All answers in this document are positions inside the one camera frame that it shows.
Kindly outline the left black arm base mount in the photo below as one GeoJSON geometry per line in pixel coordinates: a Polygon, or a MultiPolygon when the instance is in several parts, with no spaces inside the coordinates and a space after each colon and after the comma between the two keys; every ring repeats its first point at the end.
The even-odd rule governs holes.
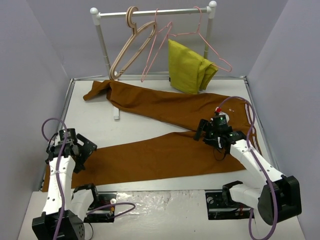
{"type": "MultiPolygon", "coordinates": [[[[117,194],[115,192],[99,192],[98,202],[94,202],[88,211],[92,211],[98,207],[102,207],[117,202],[117,194]]],[[[113,223],[115,215],[115,207],[96,210],[84,218],[85,223],[113,223]]]]}

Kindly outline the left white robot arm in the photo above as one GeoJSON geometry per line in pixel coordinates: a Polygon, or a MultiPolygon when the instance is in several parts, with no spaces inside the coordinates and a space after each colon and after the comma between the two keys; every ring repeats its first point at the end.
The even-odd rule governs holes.
{"type": "Polygon", "coordinates": [[[87,211],[97,208],[101,197],[93,183],[72,189],[72,176],[85,169],[84,163],[97,145],[73,128],[57,135],[59,142],[46,150],[47,198],[41,215],[32,220],[32,230],[39,240],[83,240],[87,211]]]}

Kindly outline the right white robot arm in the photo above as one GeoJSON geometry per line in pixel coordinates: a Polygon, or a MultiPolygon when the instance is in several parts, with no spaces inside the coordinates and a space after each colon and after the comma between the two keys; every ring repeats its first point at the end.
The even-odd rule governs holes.
{"type": "Polygon", "coordinates": [[[269,164],[242,131],[234,131],[228,125],[226,115],[201,119],[194,136],[194,140],[199,139],[235,158],[258,183],[257,188],[239,180],[225,184],[221,199],[226,206],[243,204],[256,209],[270,226],[302,213],[299,181],[269,164]]]}

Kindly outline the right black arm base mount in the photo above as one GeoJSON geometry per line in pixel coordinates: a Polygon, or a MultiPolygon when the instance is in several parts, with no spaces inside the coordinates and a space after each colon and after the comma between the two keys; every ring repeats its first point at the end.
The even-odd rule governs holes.
{"type": "Polygon", "coordinates": [[[222,190],[206,190],[205,200],[207,217],[210,221],[250,218],[250,207],[242,203],[228,205],[223,199],[222,190]]]}

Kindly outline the brown trousers with striped waistband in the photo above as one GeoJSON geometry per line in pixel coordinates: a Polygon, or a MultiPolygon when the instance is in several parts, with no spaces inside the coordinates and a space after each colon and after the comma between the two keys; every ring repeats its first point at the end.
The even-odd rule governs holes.
{"type": "Polygon", "coordinates": [[[115,133],[123,144],[95,150],[85,162],[85,169],[72,176],[73,187],[152,181],[241,171],[244,166],[230,155],[216,158],[218,152],[202,140],[194,140],[200,120],[209,120],[216,108],[228,114],[234,131],[249,134],[258,147],[257,132],[251,127],[248,101],[239,93],[186,94],[154,90],[121,81],[94,81],[83,96],[88,103],[98,96],[120,111],[183,128],[162,136],[129,142],[136,134],[150,134],[143,122],[136,127],[120,123],[115,133]]]}

